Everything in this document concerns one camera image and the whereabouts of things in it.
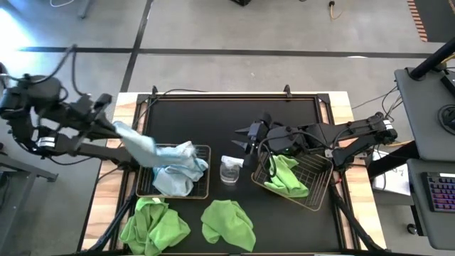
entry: clear plastic container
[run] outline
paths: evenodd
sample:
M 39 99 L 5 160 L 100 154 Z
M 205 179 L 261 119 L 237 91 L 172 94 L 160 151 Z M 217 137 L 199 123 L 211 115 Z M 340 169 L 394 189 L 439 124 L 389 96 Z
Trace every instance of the clear plastic container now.
M 236 159 L 230 156 L 221 157 L 220 178 L 221 181 L 229 186 L 234 186 L 240 175 L 240 168 L 243 159 Z

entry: black tabletop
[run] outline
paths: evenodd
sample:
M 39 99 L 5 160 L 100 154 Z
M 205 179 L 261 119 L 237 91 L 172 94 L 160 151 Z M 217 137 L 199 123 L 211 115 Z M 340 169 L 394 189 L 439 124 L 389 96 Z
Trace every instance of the black tabletop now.
M 319 121 L 313 100 L 162 100 L 152 107 L 147 135 L 160 144 L 210 146 L 209 196 L 197 199 L 166 199 L 189 224 L 191 234 L 165 252 L 227 252 L 243 249 L 220 239 L 212 245 L 202 235 L 200 217 L 215 199 L 237 201 L 254 224 L 257 242 L 253 252 L 330 252 L 339 250 L 334 207 L 327 195 L 321 209 L 312 212 L 251 181 L 249 171 L 241 171 L 236 186 L 220 180 L 221 156 L 243 158 L 241 148 L 231 139 L 244 139 L 234 133 L 248 127 L 263 111 L 274 121 L 296 126 Z

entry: power cord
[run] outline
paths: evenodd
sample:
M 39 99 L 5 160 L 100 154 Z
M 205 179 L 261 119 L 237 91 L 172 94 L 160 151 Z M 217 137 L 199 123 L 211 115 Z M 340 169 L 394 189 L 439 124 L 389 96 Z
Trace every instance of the power cord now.
M 337 18 L 340 18 L 340 17 L 341 17 L 341 14 L 343 14 L 343 12 L 344 12 L 344 10 L 342 10 L 342 11 L 340 12 L 340 14 L 339 14 L 337 17 L 335 17 L 335 16 L 333 15 L 333 7 L 334 7 L 334 6 L 335 6 L 335 1 L 331 0 L 331 1 L 328 3 L 328 7 L 329 7 L 329 9 L 330 9 L 330 19 L 331 19 L 332 21 L 335 21 Z
M 368 103 L 370 103 L 370 102 L 374 102 L 374 101 L 376 101 L 376 100 L 379 100 L 380 98 L 386 97 L 386 96 L 389 95 L 391 92 L 394 92 L 394 91 L 396 91 L 396 90 L 398 90 L 398 88 L 395 86 L 390 92 L 387 92 L 387 93 L 385 93 L 385 94 L 383 94 L 383 95 L 381 95 L 381 96 L 377 96 L 376 98 L 373 98 L 373 99 L 371 99 L 371 100 L 367 100 L 367 101 L 365 101 L 365 102 L 363 102 L 363 103 L 361 103 L 361 104 L 359 104 L 359 105 L 357 105 L 357 106 L 355 106 L 355 107 L 352 107 L 351 109 L 352 109 L 352 110 L 355 110 L 356 108 L 362 107 L 363 105 L 366 105 L 366 104 L 368 104 Z
M 441 64 L 448 63 L 449 60 L 451 60 L 451 59 L 453 59 L 453 58 L 455 58 L 455 54 L 452 54 L 452 55 L 450 55 L 449 57 L 445 58 L 445 59 L 441 62 Z
M 101 175 L 98 179 L 97 179 L 97 183 L 101 181 L 102 178 L 104 178 L 105 176 L 108 176 L 109 174 L 113 173 L 114 171 L 120 169 L 120 166 L 118 166 L 117 168 L 114 168 L 112 169 L 111 171 L 108 171 L 107 173 Z
M 92 157 L 87 157 L 86 159 L 82 159 L 82 160 L 75 161 L 75 162 L 72 162 L 72 163 L 60 163 L 59 161 L 56 161 L 56 160 L 52 159 L 52 157 L 48 157 L 48 159 L 51 160 L 54 164 L 58 164 L 58 165 L 61 165 L 61 166 L 71 166 L 73 164 L 80 164 L 82 162 L 90 160 L 90 159 L 92 159 Z
M 408 144 L 410 142 L 412 142 L 412 141 L 397 142 L 397 143 L 393 143 L 393 144 L 388 144 L 386 146 L 404 146 L 404 145 L 406 145 L 406 144 Z
M 49 0 L 49 4 L 54 7 L 54 8 L 58 8 L 58 7 L 64 7 L 64 6 L 67 6 L 68 4 L 71 4 L 74 2 L 74 0 L 69 0 L 67 1 L 66 3 L 63 3 L 63 4 L 54 4 L 54 1 L 55 0 Z
M 381 102 L 381 107 L 382 107 L 382 110 L 384 111 L 385 113 L 385 116 L 384 118 L 390 118 L 390 121 L 391 122 L 394 122 L 395 120 L 393 119 L 393 117 L 391 116 L 392 114 L 392 111 L 395 110 L 397 107 L 399 107 L 403 101 L 401 100 L 401 95 L 398 95 L 397 99 L 394 101 L 394 103 L 390 106 L 389 110 L 386 111 L 385 110 L 385 107 L 384 107 L 384 102 L 385 102 L 385 99 L 387 99 L 387 97 L 394 91 L 397 90 L 397 86 L 395 86 L 394 88 L 391 89 L 391 91 L 389 91 L 386 96 L 383 97 L 382 99 L 382 102 Z

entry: cable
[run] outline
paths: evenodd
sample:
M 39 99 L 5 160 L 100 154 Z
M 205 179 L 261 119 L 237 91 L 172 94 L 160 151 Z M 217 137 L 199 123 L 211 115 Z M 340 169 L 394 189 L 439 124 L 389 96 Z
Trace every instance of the cable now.
M 389 116 L 390 116 L 390 113 L 388 113 L 388 111 L 385 111 L 385 107 L 384 107 L 384 101 L 385 101 L 385 99 L 387 98 L 387 96 L 389 96 L 389 95 L 390 95 L 390 93 L 392 93 L 392 92 L 394 92 L 394 91 L 395 91 L 395 89 L 397 89 L 397 86 L 393 87 L 393 88 L 392 88 L 392 89 L 391 89 L 391 90 L 390 90 L 390 91 L 389 91 L 389 92 L 388 92 L 388 93 L 387 93 L 387 94 L 386 94 L 386 95 L 383 97 L 383 99 L 382 99 L 382 102 L 381 102 L 381 107 L 382 107 L 382 110 L 383 110 L 383 111 L 384 111 L 384 113 L 385 113 L 385 116 L 384 116 L 384 118 L 387 118 L 387 117 L 389 117 Z
M 350 166 L 359 166 L 359 167 L 366 167 L 365 164 L 354 164 L 354 163 L 351 163 L 349 164 Z
M 382 156 L 381 156 L 381 153 L 379 152 L 379 145 L 378 145 L 378 148 L 376 149 L 376 152 L 378 153 L 379 160 L 381 160 Z M 384 186 L 382 187 L 382 191 L 384 191 L 385 190 L 385 186 L 387 184 L 387 179 L 385 177 L 385 173 L 382 174 L 382 177 L 384 178 Z
M 445 58 L 445 59 L 441 62 L 441 64 L 447 63 L 447 62 L 449 62 L 449 60 L 451 60 L 451 59 L 453 59 L 453 58 L 455 58 L 455 54 L 452 54 L 452 55 L 450 55 L 449 57 Z
M 109 174 L 113 173 L 114 171 L 116 171 L 116 170 L 118 170 L 118 169 L 120 169 L 120 166 L 118 166 L 117 168 L 112 169 L 112 170 L 108 171 L 107 173 L 101 175 L 101 176 L 97 179 L 97 183 L 100 182 L 100 180 L 101 180 L 102 178 L 104 178 L 105 176 L 108 176 Z
M 45 82 L 49 79 L 51 79 L 55 74 L 57 74 L 57 72 L 63 67 L 63 64 L 65 64 L 65 61 L 66 59 L 68 58 L 68 56 L 73 52 L 73 51 L 76 51 L 76 48 L 77 48 L 77 45 L 73 44 L 72 46 L 66 48 L 65 52 L 64 52 L 64 55 L 62 57 L 62 59 L 60 60 L 60 62 L 57 64 L 57 67 L 55 67 L 54 71 L 48 75 L 47 77 L 44 77 L 38 81 L 34 81 L 32 82 L 32 85 L 36 85 L 38 83 L 42 83 L 42 82 Z
M 82 163 L 84 161 L 90 160 L 90 159 L 92 159 L 92 157 L 87 157 L 86 159 L 82 159 L 82 160 L 75 161 L 75 162 L 72 162 L 72 163 L 60 163 L 60 162 L 52 159 L 52 157 L 48 157 L 48 159 L 51 160 L 52 162 L 54 162 L 55 164 L 58 164 L 58 165 L 61 165 L 61 166 L 70 166 L 70 165 L 73 165 L 73 164 L 79 164 L 79 163 Z
M 398 143 L 388 144 L 388 145 L 385 145 L 385 146 L 403 146 L 403 145 L 406 145 L 406 144 L 408 144 L 410 142 L 412 142 L 412 141 L 398 142 Z
M 55 5 L 54 3 L 54 0 L 49 0 L 49 4 L 54 7 L 54 8 L 58 8 L 58 7 L 64 7 L 64 6 L 67 6 L 68 4 L 71 4 L 74 2 L 74 0 L 69 0 L 68 2 L 64 3 L 64 4 L 57 4 Z
M 332 147 L 330 147 L 329 145 L 327 145 L 325 142 L 321 141 L 318 137 L 308 133 L 308 132 L 303 132 L 303 131 L 296 131 L 296 132 L 291 132 L 290 134 L 286 134 L 286 135 L 282 135 L 282 136 L 277 136 L 277 137 L 270 137 L 270 138 L 265 138 L 263 139 L 260 143 L 259 143 L 259 146 L 257 147 L 257 155 L 260 156 L 261 154 L 261 149 L 263 146 L 266 146 L 266 150 L 267 150 L 267 153 L 269 153 L 270 157 L 272 157 L 272 153 L 271 151 L 269 150 L 269 148 L 267 147 L 267 145 L 265 145 L 264 143 L 265 142 L 268 142 L 269 140 L 273 140 L 273 139 L 282 139 L 282 138 L 285 138 L 285 137 L 288 137 L 289 135 L 295 135 L 295 134 L 303 134 L 303 135 L 307 135 L 307 136 L 310 136 L 312 137 L 313 139 L 315 139 L 317 142 L 321 143 L 324 147 L 326 147 L 327 149 L 333 149 Z M 262 161 L 259 160 L 259 163 L 261 164 L 261 167 L 264 169 L 264 170 L 267 170 L 264 166 L 264 163 L 262 163 Z M 277 167 L 275 165 L 275 162 L 273 160 L 273 157 L 272 157 L 272 165 L 274 166 L 274 172 L 273 174 L 270 174 L 270 178 L 273 178 L 275 177 L 275 175 L 277 174 Z
M 397 87 L 394 87 L 394 89 L 392 90 L 392 92 L 394 92 L 394 91 L 396 91 L 396 90 L 398 90 Z M 357 106 L 355 106 L 355 107 L 353 107 L 353 108 L 351 108 L 351 109 L 352 109 L 352 110 L 355 110 L 356 108 L 362 107 L 362 106 L 365 105 L 365 104 L 368 104 L 368 103 L 373 102 L 373 101 L 375 101 L 375 100 L 379 100 L 380 98 L 387 96 L 387 94 L 389 94 L 389 93 L 390 93 L 390 92 L 385 93 L 385 94 L 383 94 L 383 95 L 381 95 L 381 96 L 378 96 L 378 97 L 376 97 L 376 98 L 374 98 L 374 99 L 367 100 L 367 101 L 365 101 L 364 103 L 362 103 L 362 104 L 360 104 L 360 105 L 357 105 Z
M 344 129 L 344 130 L 341 130 L 341 131 L 335 136 L 335 139 L 333 140 L 332 145 L 333 145 L 333 146 L 336 146 L 336 144 L 338 143 L 338 140 L 340 139 L 340 136 L 341 136 L 343 133 L 347 132 L 347 131 L 349 131 L 349 128 L 346 128 L 346 129 Z
M 133 123 L 132 127 L 136 126 L 139 123 L 139 120 L 149 111 L 149 109 L 155 105 L 164 95 L 167 95 L 170 92 L 175 92 L 175 91 L 183 91 L 183 92 L 207 92 L 207 91 L 202 91 L 202 90 L 192 90 L 192 89 L 171 89 L 168 91 L 165 91 L 162 95 L 159 95 L 154 101 L 150 102 L 150 104 L 147 105 L 147 108 L 142 112 L 142 114 L 139 115 L 137 120 Z M 123 142 L 119 144 L 117 148 L 120 148 L 123 145 Z
M 0 78 L 8 78 L 8 79 L 14 80 L 16 82 L 21 82 L 22 81 L 22 79 L 20 79 L 20 78 L 15 78 L 14 76 L 11 76 L 11 75 L 8 75 L 8 74 L 5 74 L 5 73 L 0 74 Z
M 330 8 L 330 19 L 331 19 L 332 21 L 335 21 L 337 18 L 340 18 L 340 17 L 341 17 L 341 14 L 343 14 L 344 10 L 342 10 L 342 11 L 340 12 L 340 14 L 339 14 L 337 17 L 335 17 L 335 16 L 333 15 L 333 6 L 335 6 L 335 1 L 330 1 L 330 2 L 328 3 L 328 7 Z
M 70 95 L 70 93 L 68 92 L 68 89 L 66 89 L 64 86 L 60 87 L 63 89 L 63 92 L 65 93 L 65 96 L 63 96 L 63 98 L 59 99 L 58 101 L 59 102 L 64 102 L 68 96 Z
M 395 119 L 392 117 L 392 111 L 399 107 L 403 101 L 399 102 L 401 100 L 401 95 L 398 95 L 397 99 L 392 103 L 392 105 L 389 107 L 389 110 L 385 113 L 385 117 L 390 119 L 390 122 L 394 122 Z
M 79 94 L 79 96 L 83 96 L 84 94 L 79 91 L 76 85 L 76 50 L 73 51 L 73 59 L 71 61 L 71 83 L 73 84 L 74 91 Z
M 272 162 L 272 167 L 273 167 L 272 169 L 274 170 L 273 174 L 271 174 L 269 172 L 269 175 L 270 175 L 270 178 L 273 178 L 273 177 L 275 177 L 277 175 L 277 164 L 275 163 L 275 159 L 273 159 L 272 153 L 271 153 L 269 147 L 266 144 L 260 144 L 260 146 L 264 147 L 265 150 L 267 151 L 267 153 L 269 154 L 269 159 L 271 160 L 270 162 Z M 261 164 L 262 169 L 266 171 L 267 169 L 265 168 L 264 163 L 262 163 L 261 160 L 259 160 L 259 163 Z

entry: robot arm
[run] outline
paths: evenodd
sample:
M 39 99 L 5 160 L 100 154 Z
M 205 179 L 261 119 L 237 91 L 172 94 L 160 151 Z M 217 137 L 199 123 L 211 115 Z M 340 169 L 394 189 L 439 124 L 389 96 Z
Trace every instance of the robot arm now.
M 112 160 L 115 164 L 137 165 L 123 147 L 110 149 L 83 143 L 85 139 L 120 138 L 105 114 L 106 107 L 112 101 L 111 95 L 102 94 L 94 102 L 89 95 L 82 95 L 76 102 L 68 103 L 60 99 L 63 90 L 60 81 L 49 78 L 36 83 L 43 78 L 25 75 L 17 86 L 6 88 L 0 99 L 0 117 L 8 121 L 10 133 L 19 145 L 30 153 L 43 157 L 69 154 Z M 37 127 L 33 126 L 31 120 L 32 108 L 38 115 Z M 58 123 L 58 128 L 54 130 L 41 125 L 42 119 Z M 67 137 L 59 132 L 64 127 L 72 128 L 78 134 Z
M 248 142 L 233 141 L 241 146 L 245 156 L 243 166 L 254 171 L 259 163 L 258 155 L 262 151 L 272 154 L 296 156 L 297 154 L 325 154 L 333 159 L 335 170 L 345 169 L 353 162 L 354 156 L 378 144 L 390 144 L 397 138 L 397 132 L 378 112 L 372 117 L 345 124 L 311 124 L 299 127 L 286 127 L 273 122 L 269 114 L 264 113 L 250 127 L 235 131 L 245 135 Z M 357 138 L 346 148 L 338 143 Z

